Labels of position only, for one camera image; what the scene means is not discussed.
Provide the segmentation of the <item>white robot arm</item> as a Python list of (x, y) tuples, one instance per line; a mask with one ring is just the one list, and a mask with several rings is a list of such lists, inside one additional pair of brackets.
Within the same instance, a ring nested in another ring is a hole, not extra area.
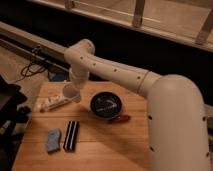
[(64, 58), (78, 89), (94, 73), (147, 99), (150, 171), (211, 171), (207, 114), (193, 81), (99, 58), (88, 39), (67, 48)]

